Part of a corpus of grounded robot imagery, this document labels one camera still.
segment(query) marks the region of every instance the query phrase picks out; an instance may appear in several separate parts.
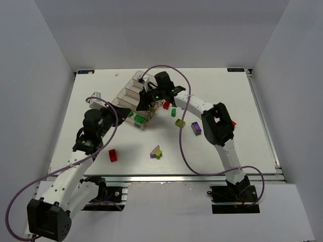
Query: red lego brick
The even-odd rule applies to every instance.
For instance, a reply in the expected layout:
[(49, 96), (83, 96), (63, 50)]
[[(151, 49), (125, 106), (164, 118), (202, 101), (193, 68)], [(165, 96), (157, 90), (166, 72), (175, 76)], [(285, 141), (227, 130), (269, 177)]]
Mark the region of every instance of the red lego brick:
[(117, 161), (117, 153), (115, 149), (109, 150), (109, 157), (111, 162)]
[(164, 102), (163, 108), (168, 110), (170, 108), (170, 105), (171, 104), (169, 102)]

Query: small lego piece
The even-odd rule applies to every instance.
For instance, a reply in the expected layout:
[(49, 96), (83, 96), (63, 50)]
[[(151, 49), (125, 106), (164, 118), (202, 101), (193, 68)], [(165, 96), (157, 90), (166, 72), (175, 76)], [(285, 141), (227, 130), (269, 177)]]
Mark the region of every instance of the small lego piece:
[(172, 117), (175, 117), (176, 116), (176, 108), (173, 108), (172, 109)]
[(181, 120), (178, 118), (177, 120), (176, 120), (176, 122), (175, 122), (175, 125), (176, 126), (178, 126), (178, 127), (180, 127), (181, 126)]
[(117, 153), (115, 149), (109, 150), (109, 157), (111, 162), (117, 161)]
[(151, 151), (150, 153), (150, 157), (154, 158), (156, 156), (156, 152), (159, 150), (159, 145), (156, 146), (156, 148), (154, 148), (153, 151)]
[(170, 105), (171, 105), (171, 104), (170, 104), (169, 102), (165, 102), (165, 103), (163, 104), (163, 108), (168, 110), (168, 109), (170, 108)]
[(157, 159), (161, 158), (161, 156), (163, 155), (161, 150), (157, 150), (155, 153), (155, 156), (157, 157)]
[(192, 127), (192, 129), (193, 129), (193, 131), (194, 131), (195, 135), (200, 135), (200, 134), (202, 134), (202, 129), (200, 128), (200, 125), (198, 125), (198, 123), (197, 123), (197, 122), (193, 122), (193, 123), (191, 124), (191, 127)]
[(140, 116), (140, 115), (138, 115), (138, 114), (137, 114), (137, 115), (134, 117), (134, 120), (135, 120), (137, 123), (143, 124), (143, 123), (145, 122), (146, 118), (144, 118), (143, 116)]

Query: white table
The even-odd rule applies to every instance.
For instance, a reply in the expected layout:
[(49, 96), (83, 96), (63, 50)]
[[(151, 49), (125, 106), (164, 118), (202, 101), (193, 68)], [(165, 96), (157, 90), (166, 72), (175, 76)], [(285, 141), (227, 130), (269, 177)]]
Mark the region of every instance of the white table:
[[(95, 70), (94, 74), (77, 74), (71, 99), (65, 116), (51, 171), (66, 165), (77, 131), (82, 127), (84, 113), (89, 109), (85, 98), (94, 91), (102, 98), (112, 101), (125, 87), (137, 70)], [(275, 161), (267, 143), (245, 72), (228, 73), (227, 69), (180, 69), (189, 79), (192, 94), (207, 102), (226, 105), (229, 114), (237, 123), (235, 146), (241, 165), (253, 165), (263, 173), (275, 173)], [(185, 80), (170, 69), (155, 69), (149, 73), (167, 71), (175, 83), (187, 88)], [(179, 128), (175, 120), (183, 111), (177, 108), (176, 117), (171, 117), (171, 109), (160, 109), (145, 130), (127, 122), (122, 124), (111, 144), (96, 158), (86, 175), (187, 175), (192, 174), (185, 166), (179, 151)], [(215, 148), (204, 135), (195, 136), (190, 124), (201, 121), (188, 113), (183, 128), (183, 149), (191, 166), (202, 173), (219, 172), (223, 166)], [(112, 130), (104, 138), (107, 141)], [(160, 145), (161, 159), (149, 157), (151, 150)], [(111, 163), (108, 150), (116, 149), (118, 161)], [(256, 173), (252, 169), (247, 173)]]

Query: white backdrop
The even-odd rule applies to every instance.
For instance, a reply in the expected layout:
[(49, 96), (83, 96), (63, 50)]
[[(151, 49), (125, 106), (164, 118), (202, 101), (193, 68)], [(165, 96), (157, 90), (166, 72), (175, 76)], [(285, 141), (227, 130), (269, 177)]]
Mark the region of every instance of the white backdrop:
[(253, 68), (289, 0), (35, 0), (73, 71)]
[(287, 181), (323, 241), (323, 2), (289, 3), (254, 73)]

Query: metal frame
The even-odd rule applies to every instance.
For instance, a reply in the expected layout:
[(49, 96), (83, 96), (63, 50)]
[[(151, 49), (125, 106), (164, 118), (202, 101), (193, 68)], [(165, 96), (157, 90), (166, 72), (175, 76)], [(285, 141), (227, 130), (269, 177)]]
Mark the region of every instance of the metal frame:
[[(266, 184), (286, 184), (283, 171), (280, 166), (276, 166), (276, 175), (265, 175)], [(251, 183), (262, 184), (260, 175), (248, 175)], [(108, 187), (123, 187), (122, 198), (119, 205), (125, 205), (128, 199), (128, 186), (131, 183), (173, 183), (173, 182), (192, 182), (205, 183), (211, 186), (226, 186), (225, 176), (200, 177), (200, 176), (106, 176)]]
[(271, 150), (273, 158), (275, 160), (275, 165), (280, 165), (280, 162), (279, 162), (279, 159), (278, 159), (278, 156), (277, 156), (277, 153), (276, 153), (276, 149), (275, 149), (275, 146), (274, 146), (274, 143), (273, 143), (273, 140), (272, 140), (272, 136), (271, 136), (271, 134), (269, 132), (267, 122), (266, 122), (266, 120), (265, 120), (265, 118), (263, 116), (262, 108), (261, 108), (261, 106), (259, 105), (259, 102), (258, 102), (258, 98), (257, 98), (258, 94), (256, 93), (256, 91), (255, 91), (255, 89), (253, 87), (252, 74), (249, 71), (246, 71), (246, 75), (247, 75), (247, 78), (248, 78), (248, 82), (249, 82), (249, 85), (250, 85), (250, 89), (251, 89), (251, 93), (252, 93), (254, 102), (256, 104), (256, 107), (257, 107), (257, 110), (258, 110), (258, 113), (259, 113), (260, 121), (261, 121), (263, 130), (264, 130), (264, 134), (265, 134), (267, 143), (269, 144), (270, 150)]

